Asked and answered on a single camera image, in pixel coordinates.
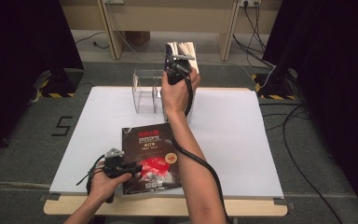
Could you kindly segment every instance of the human arm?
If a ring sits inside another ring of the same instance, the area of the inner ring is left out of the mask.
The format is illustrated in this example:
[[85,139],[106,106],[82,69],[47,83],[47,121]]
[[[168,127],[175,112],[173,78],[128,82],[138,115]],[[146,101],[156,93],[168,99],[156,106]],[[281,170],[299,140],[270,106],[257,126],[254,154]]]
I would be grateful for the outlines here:
[[124,174],[117,178],[109,178],[101,169],[94,171],[91,179],[91,192],[86,200],[69,216],[64,224],[87,224],[114,192],[116,187],[131,178],[131,174]]
[[[194,68],[191,69],[190,79],[195,91],[200,84],[200,76]],[[185,81],[170,85],[167,75],[163,73],[161,91],[164,109],[176,142],[206,161],[184,112],[188,101]],[[178,162],[191,223],[226,223],[224,208],[211,172],[180,152]]]

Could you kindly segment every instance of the person's left hand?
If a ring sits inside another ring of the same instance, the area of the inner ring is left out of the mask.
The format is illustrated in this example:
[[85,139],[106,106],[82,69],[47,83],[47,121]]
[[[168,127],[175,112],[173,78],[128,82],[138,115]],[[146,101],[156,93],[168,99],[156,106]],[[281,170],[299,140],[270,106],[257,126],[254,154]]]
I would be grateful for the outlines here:
[[131,174],[124,174],[116,178],[109,178],[103,169],[95,169],[94,177],[91,179],[91,192],[89,197],[96,198],[101,203],[104,203],[115,192],[116,187],[128,181]]

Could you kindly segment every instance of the electrical outlet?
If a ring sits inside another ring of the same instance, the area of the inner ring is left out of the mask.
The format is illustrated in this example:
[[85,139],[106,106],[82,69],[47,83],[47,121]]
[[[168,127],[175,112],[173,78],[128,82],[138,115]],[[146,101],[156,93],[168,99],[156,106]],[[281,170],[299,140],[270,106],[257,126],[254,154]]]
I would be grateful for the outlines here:
[[255,4],[257,4],[257,3],[258,3],[259,7],[261,5],[261,0],[241,0],[240,7],[243,7],[243,3],[245,1],[248,1],[248,7],[255,7]]

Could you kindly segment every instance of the gold round sticker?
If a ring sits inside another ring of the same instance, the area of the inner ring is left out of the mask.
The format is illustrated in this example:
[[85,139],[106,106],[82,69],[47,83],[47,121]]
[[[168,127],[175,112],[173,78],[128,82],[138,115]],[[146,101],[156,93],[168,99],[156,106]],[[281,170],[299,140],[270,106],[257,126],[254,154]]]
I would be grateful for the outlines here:
[[176,161],[178,160],[178,157],[176,156],[176,154],[174,153],[168,153],[166,156],[165,156],[165,161],[169,164],[173,164],[173,163],[176,163]]

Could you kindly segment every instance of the wooden desk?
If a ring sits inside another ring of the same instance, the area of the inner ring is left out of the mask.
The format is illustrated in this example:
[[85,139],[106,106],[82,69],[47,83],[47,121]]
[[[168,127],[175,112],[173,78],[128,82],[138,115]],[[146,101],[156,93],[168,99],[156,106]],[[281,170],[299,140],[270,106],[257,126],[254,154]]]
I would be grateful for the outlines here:
[[[190,127],[200,146],[205,148],[208,163],[219,175],[228,214],[284,216],[287,208],[255,93],[243,89],[199,88],[194,102]],[[86,194],[85,181],[79,186],[76,183],[94,163],[94,158],[112,146],[121,149],[122,127],[161,122],[162,114],[135,112],[131,88],[94,87],[50,188],[50,192],[60,193],[61,197],[58,201],[48,200],[45,212],[72,214],[84,202],[86,196],[70,196]],[[104,204],[98,215],[187,216],[182,189],[153,196],[118,197],[117,188],[116,195],[114,202]]]
[[98,4],[114,59],[120,58],[124,47],[117,31],[161,31],[217,33],[220,57],[225,61],[239,8],[238,0],[126,0],[124,5],[98,0]]

